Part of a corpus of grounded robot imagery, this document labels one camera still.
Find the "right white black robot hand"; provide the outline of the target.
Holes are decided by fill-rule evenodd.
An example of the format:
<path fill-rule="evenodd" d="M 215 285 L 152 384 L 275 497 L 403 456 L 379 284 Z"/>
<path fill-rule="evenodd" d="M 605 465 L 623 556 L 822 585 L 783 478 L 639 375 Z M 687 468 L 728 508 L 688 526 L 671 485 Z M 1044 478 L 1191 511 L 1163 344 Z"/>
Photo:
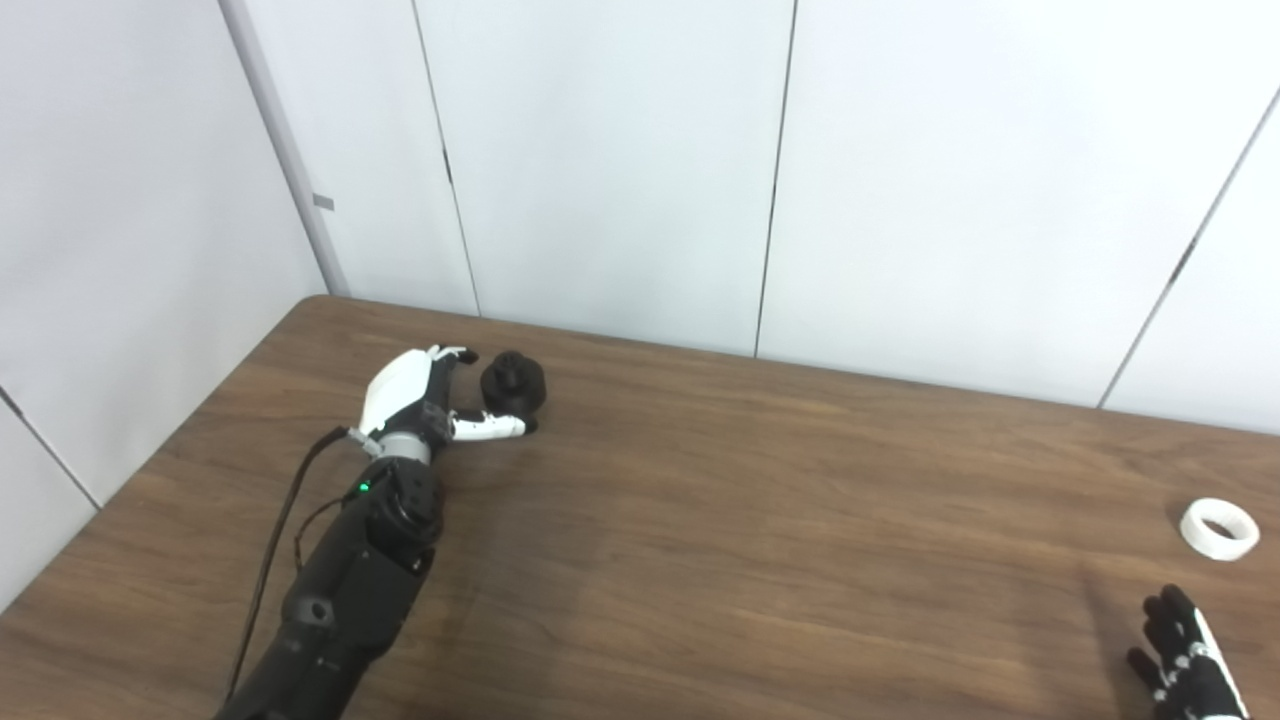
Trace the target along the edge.
<path fill-rule="evenodd" d="M 1153 719 L 1251 719 L 1210 624 L 1187 592 L 1166 584 L 1146 597 L 1146 647 L 1125 660 L 1153 701 Z"/>

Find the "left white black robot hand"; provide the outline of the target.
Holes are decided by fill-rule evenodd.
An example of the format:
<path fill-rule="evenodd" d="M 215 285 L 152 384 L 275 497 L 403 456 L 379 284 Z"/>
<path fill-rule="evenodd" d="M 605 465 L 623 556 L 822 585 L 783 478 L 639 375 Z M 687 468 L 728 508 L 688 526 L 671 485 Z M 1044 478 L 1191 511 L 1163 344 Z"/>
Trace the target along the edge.
<path fill-rule="evenodd" d="M 483 370 L 483 407 L 451 401 L 458 366 L 479 360 L 471 348 L 433 345 L 411 348 L 387 364 L 370 382 L 352 436 L 374 457 L 417 457 L 422 462 L 448 445 L 530 436 L 547 401 L 541 365 L 518 351 L 504 351 Z"/>

